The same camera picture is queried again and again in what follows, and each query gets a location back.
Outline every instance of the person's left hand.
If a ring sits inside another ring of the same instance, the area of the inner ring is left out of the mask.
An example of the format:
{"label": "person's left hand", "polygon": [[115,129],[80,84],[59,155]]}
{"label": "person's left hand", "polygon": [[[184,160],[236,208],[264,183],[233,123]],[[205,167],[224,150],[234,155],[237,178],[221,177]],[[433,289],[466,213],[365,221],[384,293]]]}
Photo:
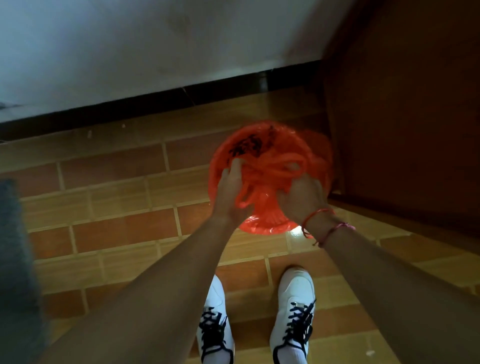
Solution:
{"label": "person's left hand", "polygon": [[237,228],[253,212],[253,205],[246,208],[238,208],[235,205],[235,200],[242,187],[242,164],[243,159],[235,158],[230,171],[228,168],[223,170],[212,213],[213,218],[230,223],[234,228]]}

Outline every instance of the bracelet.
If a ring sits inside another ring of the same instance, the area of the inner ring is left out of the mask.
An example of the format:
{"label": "bracelet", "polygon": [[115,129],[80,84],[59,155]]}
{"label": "bracelet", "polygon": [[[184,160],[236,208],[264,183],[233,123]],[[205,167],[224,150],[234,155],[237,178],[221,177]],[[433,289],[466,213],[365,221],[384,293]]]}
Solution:
{"label": "bracelet", "polygon": [[355,230],[355,226],[352,226],[352,225],[350,225],[346,222],[340,222],[338,225],[332,227],[328,231],[328,233],[325,235],[325,237],[322,239],[322,241],[317,240],[315,243],[313,243],[313,245],[318,244],[319,248],[323,248],[323,246],[324,246],[325,242],[327,241],[328,237],[330,236],[330,234],[332,234],[333,232],[335,232],[337,229],[341,228],[342,226],[345,226],[346,228]]}
{"label": "bracelet", "polygon": [[332,214],[335,215],[335,211],[331,208],[319,208],[318,210],[316,210],[316,211],[312,212],[310,215],[308,215],[307,218],[303,221],[303,224],[301,225],[301,232],[303,233],[303,236],[306,237],[307,239],[311,238],[312,234],[310,234],[309,232],[307,232],[305,230],[305,226],[307,226],[308,220],[310,220],[314,215],[318,214],[319,212],[331,212]]}

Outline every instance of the knotted plastic bag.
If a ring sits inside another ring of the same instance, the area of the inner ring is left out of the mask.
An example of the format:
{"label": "knotted plastic bag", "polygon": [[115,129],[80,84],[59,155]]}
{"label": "knotted plastic bag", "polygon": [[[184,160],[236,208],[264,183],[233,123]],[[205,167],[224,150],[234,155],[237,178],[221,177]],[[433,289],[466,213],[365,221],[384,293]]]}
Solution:
{"label": "knotted plastic bag", "polygon": [[[216,150],[210,163],[208,194],[214,201],[222,171],[234,158],[245,160],[242,166],[242,190],[236,205],[255,204],[252,216],[240,229],[252,234],[280,234],[297,227],[285,217],[277,199],[277,190],[288,192],[293,178],[307,172],[320,180],[325,195],[333,180],[332,147],[328,138],[313,131],[296,132],[272,121],[245,126],[234,132]],[[299,170],[288,166],[297,163]]]}

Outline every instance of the tiled floor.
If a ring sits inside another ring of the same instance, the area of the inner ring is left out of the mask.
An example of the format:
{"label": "tiled floor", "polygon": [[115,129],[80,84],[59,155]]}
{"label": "tiled floor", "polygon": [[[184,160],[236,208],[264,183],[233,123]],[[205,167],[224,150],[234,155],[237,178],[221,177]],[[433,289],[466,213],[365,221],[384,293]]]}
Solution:
{"label": "tiled floor", "polygon": [[[35,268],[56,340],[191,234],[211,211],[207,164],[243,123],[315,125],[324,109],[301,88],[0,145],[0,177],[18,180]],[[480,292],[480,257],[344,211],[391,253]],[[237,363],[271,363],[276,286],[286,266],[313,276],[310,363],[397,363],[327,254],[296,232],[236,231],[217,269],[227,293]],[[196,348],[192,363],[199,363]]]}

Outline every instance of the white sneaker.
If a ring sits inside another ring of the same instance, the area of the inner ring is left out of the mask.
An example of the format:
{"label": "white sneaker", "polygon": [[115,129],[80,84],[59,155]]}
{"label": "white sneaker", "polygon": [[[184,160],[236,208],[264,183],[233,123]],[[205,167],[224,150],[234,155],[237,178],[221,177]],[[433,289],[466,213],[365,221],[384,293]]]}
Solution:
{"label": "white sneaker", "polygon": [[233,364],[235,342],[228,322],[225,292],[216,275],[208,290],[204,313],[197,328],[197,343],[202,363],[206,355],[225,350],[230,354],[230,364]]}
{"label": "white sneaker", "polygon": [[307,357],[314,312],[315,288],[310,274],[300,267],[288,269],[278,287],[278,314],[270,336],[274,363],[278,363],[278,350],[286,346],[301,349]]}

